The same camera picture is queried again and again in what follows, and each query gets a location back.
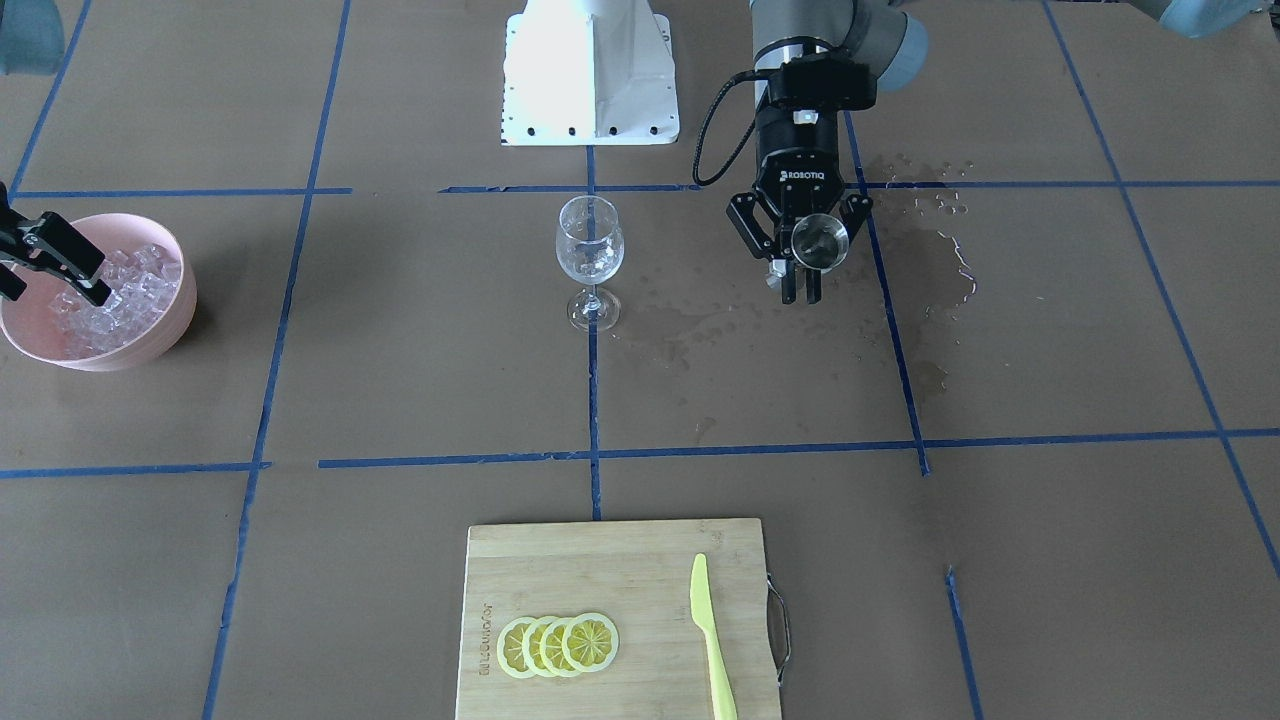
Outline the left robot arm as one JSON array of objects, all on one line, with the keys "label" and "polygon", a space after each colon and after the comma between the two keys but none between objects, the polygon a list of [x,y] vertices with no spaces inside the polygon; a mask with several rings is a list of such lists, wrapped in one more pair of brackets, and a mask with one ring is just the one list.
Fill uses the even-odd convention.
[{"label": "left robot arm", "polygon": [[750,14],[739,82],[755,87],[756,170],[727,214],[781,301],[817,304],[873,209],[842,176],[838,118],[915,79],[929,35],[890,1],[754,1]]}]

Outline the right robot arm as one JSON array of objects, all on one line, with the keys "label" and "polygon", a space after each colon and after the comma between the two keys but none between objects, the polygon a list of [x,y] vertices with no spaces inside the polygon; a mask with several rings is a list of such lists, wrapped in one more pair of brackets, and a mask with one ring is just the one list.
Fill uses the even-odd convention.
[{"label": "right robot arm", "polygon": [[[54,1],[4,1],[1,72],[5,76],[52,76],[67,50],[61,14]],[[31,220],[18,213],[1,184],[3,297],[18,301],[28,290],[13,265],[52,275],[84,301],[101,307],[111,290],[100,278],[105,254],[64,217],[46,211]]]}]

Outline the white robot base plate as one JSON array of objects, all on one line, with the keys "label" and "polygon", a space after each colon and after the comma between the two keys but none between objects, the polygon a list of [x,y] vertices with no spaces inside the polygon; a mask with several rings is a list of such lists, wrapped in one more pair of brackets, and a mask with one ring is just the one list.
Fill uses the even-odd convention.
[{"label": "white robot base plate", "polygon": [[681,133],[671,24],[648,1],[529,1],[504,32],[500,142],[652,146]]}]

